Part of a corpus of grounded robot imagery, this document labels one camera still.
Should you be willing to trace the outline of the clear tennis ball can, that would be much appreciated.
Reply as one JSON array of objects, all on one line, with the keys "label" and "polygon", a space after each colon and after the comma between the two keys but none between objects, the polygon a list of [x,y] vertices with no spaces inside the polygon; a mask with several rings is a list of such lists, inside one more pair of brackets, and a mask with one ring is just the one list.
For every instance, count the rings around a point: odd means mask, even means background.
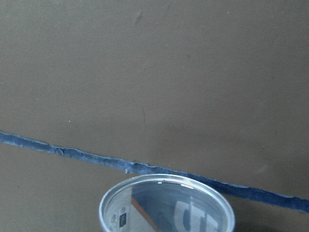
[{"label": "clear tennis ball can", "polygon": [[234,211],[215,189],[188,177],[146,174],[109,189],[98,209],[103,232],[233,232]]}]

